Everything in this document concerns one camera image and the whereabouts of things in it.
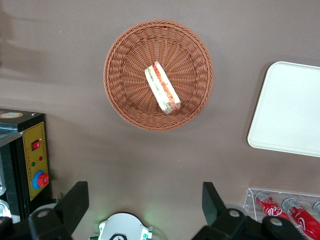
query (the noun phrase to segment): can holder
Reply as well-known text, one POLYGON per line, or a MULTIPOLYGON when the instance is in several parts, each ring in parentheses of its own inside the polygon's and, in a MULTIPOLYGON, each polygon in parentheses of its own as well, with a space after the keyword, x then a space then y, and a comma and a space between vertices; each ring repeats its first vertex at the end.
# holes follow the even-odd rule
MULTIPOLYGON (((293 193, 293 192, 284 192, 284 191, 275 191, 268 189, 257 189, 257 188, 248 188, 246 197, 244 200, 243 208, 247 212, 247 215, 261 223, 263 218, 266 216, 262 208, 256 202, 256 195, 261 191, 269 192, 270 196, 276 201, 279 206, 282 206, 282 202, 285 199, 293 198, 296 199, 299 204, 307 210, 318 222, 320 222, 320 215, 317 214, 313 206, 316 202, 320 201, 320 196, 317 195, 309 195, 302 193, 293 193)), ((295 223, 295 221, 291 218, 291 222, 294 224, 296 228, 299 229, 300 233, 304 236, 304 232, 300 229, 300 227, 295 223)))

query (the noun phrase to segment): coca-cola can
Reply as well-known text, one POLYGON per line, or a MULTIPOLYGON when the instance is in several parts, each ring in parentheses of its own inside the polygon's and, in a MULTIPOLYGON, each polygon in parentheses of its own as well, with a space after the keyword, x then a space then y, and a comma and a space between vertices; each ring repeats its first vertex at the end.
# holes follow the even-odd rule
POLYGON ((276 203, 267 191, 260 191, 255 196, 255 201, 263 209, 265 215, 281 217, 290 221, 290 217, 283 211, 283 209, 276 203))
POLYGON ((303 232, 314 240, 320 240, 320 223, 294 198, 282 202, 283 210, 300 226, 303 232))
POLYGON ((320 201, 317 201, 317 202, 313 205, 313 210, 314 210, 317 214, 320 214, 320 201))

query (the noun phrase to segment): yellow control panel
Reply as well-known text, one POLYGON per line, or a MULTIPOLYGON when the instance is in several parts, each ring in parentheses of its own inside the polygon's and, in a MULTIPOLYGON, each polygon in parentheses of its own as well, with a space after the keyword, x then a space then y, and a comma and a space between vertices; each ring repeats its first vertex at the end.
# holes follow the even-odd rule
POLYGON ((45 124, 40 122, 23 133, 30 201, 49 183, 45 124))

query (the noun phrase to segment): white round device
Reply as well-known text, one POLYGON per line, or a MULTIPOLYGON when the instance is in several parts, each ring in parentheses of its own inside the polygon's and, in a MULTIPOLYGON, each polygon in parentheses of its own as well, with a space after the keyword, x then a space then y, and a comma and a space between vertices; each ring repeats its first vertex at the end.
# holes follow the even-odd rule
POLYGON ((98 240, 151 240, 152 227, 146 227, 130 213, 116 213, 99 224, 98 240))

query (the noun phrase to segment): red emergency stop button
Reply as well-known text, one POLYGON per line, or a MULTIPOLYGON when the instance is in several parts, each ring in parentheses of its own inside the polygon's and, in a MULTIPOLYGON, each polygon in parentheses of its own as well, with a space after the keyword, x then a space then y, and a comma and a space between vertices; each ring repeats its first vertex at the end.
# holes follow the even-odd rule
POLYGON ((32 179, 32 187, 34 189, 40 189, 45 187, 49 183, 49 175, 45 173, 45 171, 40 170, 37 171, 36 174, 33 176, 32 179))
POLYGON ((49 183, 49 174, 41 173, 36 184, 39 187, 45 187, 49 183))

